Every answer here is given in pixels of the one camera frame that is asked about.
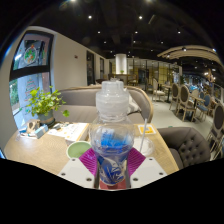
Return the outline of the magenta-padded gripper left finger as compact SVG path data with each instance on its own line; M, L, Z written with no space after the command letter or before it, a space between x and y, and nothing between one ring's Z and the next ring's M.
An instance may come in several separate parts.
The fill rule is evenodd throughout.
M90 148L79 158L71 158L58 176L84 188L95 188L98 162L94 150Z

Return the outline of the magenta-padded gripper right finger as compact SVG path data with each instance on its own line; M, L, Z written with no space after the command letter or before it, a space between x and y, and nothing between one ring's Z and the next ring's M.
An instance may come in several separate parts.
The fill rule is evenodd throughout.
M127 173L131 188L140 188L167 175L154 157L145 157L132 148L127 158Z

